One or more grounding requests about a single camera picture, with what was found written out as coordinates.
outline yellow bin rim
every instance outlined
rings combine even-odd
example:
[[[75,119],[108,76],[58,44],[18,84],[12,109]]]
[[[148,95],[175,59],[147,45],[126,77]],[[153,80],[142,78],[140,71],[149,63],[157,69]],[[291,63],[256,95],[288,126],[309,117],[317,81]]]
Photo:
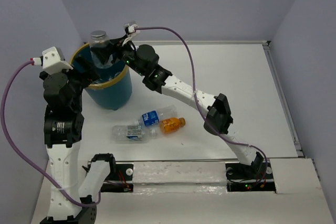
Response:
[[[89,46],[89,43],[84,44],[83,46],[81,46],[71,57],[70,60],[70,64],[72,64],[74,58],[86,47]],[[114,79],[104,82],[104,83],[97,83],[97,84],[90,84],[87,89],[104,89],[104,88],[108,88],[114,84],[116,84],[117,82],[119,82],[127,73],[127,71],[129,70],[129,66],[125,65],[124,69],[121,71],[121,73],[115,77]]]

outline orange bottle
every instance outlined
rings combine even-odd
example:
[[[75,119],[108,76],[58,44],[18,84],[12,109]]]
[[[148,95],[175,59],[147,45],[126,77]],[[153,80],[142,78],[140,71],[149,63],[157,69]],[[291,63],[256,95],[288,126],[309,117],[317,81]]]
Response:
[[[169,118],[160,122],[160,129],[164,134],[177,131],[183,126],[185,126],[184,118]]]

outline clear plastic bottle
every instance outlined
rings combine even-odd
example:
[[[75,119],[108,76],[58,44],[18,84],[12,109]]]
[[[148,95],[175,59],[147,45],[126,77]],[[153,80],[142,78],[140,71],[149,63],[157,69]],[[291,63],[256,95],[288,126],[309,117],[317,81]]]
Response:
[[[134,121],[135,125],[151,126],[158,124],[160,121],[177,116],[177,110],[174,105],[170,105],[158,110],[153,110],[143,114],[139,119]]]
[[[106,32],[103,30],[93,31],[90,34],[90,36],[91,36],[91,39],[89,41],[90,48],[91,47],[104,47],[108,44],[110,40],[110,38],[106,35]],[[94,65],[96,65],[97,68],[105,69],[105,68],[109,68],[112,66],[112,63],[111,63],[113,59],[112,55],[110,55],[110,58],[106,64],[102,64],[100,60],[98,59],[98,57],[93,52],[91,52],[91,56],[92,56],[92,61]]]
[[[160,130],[163,134],[175,132],[183,126],[185,126],[184,118],[169,118],[160,122]]]
[[[156,130],[148,129],[142,125],[117,125],[112,128],[112,135],[116,141],[145,141],[155,138]]]

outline blue bucket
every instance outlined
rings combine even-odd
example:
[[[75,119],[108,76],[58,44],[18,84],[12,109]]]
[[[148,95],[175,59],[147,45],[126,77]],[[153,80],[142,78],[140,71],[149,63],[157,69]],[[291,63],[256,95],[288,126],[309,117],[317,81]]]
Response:
[[[73,60],[77,56],[83,56],[86,60],[92,62],[91,51],[89,44],[83,45],[72,56],[70,64],[73,64],[74,68],[79,68],[76,62]],[[116,76],[114,79],[97,84],[91,84],[85,90],[91,96],[91,98],[100,106],[109,110],[117,110],[125,105],[132,94],[132,82],[129,67],[122,61],[113,64],[110,68],[99,69],[97,73],[101,79],[107,79],[110,76]]]

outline wall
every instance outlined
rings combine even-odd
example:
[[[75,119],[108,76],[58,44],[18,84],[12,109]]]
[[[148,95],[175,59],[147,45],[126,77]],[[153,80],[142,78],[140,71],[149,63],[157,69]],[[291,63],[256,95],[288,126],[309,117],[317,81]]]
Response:
[[[270,40],[294,0],[62,0],[79,34],[106,30],[124,34],[124,23],[169,26],[187,40]],[[143,32],[139,40],[177,40]]]
[[[304,153],[315,159],[336,220],[335,0],[296,0],[271,51]]]
[[[0,0],[0,93],[23,62],[51,46],[70,55],[81,44],[61,0]],[[39,67],[27,67],[13,83],[6,105],[7,126],[19,148],[45,167],[43,100]],[[30,223],[42,177],[12,151],[0,133],[0,222]]]

